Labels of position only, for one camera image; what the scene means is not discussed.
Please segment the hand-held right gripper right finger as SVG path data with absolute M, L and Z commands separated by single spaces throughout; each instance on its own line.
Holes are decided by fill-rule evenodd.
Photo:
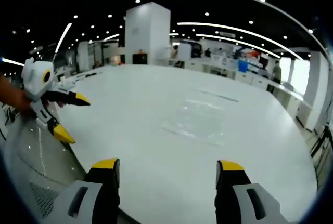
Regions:
M 218 160 L 216 166 L 217 223 L 288 223 L 279 202 L 260 184 L 251 183 L 236 162 Z

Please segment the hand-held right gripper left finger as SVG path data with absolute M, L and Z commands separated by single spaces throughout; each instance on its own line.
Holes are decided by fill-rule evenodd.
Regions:
M 83 180 L 77 180 L 54 200 L 42 223 L 117 223 L 119 213 L 120 160 L 93 164 Z

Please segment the person's left hand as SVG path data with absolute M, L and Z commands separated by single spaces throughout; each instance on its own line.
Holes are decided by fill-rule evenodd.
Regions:
M 25 95 L 23 90 L 16 92 L 14 108 L 25 117 L 36 119 L 36 113 L 32 110 L 31 100 Z

